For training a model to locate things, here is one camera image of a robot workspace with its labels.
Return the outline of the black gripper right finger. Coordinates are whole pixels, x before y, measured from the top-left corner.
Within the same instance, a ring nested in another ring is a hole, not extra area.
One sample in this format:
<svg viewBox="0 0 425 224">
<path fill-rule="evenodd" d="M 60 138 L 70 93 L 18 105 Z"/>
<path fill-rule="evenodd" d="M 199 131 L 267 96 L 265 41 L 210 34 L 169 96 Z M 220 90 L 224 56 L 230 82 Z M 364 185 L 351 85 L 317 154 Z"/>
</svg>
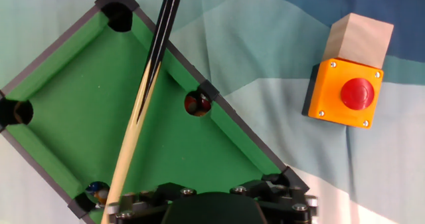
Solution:
<svg viewBox="0 0 425 224">
<path fill-rule="evenodd" d="M 314 224 L 318 222 L 318 198 L 300 187 L 252 180 L 230 188 L 229 193 L 249 197 L 271 224 Z"/>
</svg>

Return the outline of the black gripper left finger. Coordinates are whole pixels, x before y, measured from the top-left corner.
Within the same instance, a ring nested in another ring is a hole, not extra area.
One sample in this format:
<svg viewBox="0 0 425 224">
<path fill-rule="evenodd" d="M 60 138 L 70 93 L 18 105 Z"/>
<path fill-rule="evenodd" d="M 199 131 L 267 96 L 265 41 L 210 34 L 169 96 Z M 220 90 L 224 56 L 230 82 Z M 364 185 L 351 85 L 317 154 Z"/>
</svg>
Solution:
<svg viewBox="0 0 425 224">
<path fill-rule="evenodd" d="M 107 209 L 110 224 L 160 224 L 171 204 L 196 195 L 196 190 L 176 183 L 164 183 L 151 191 L 126 193 Z"/>
</svg>

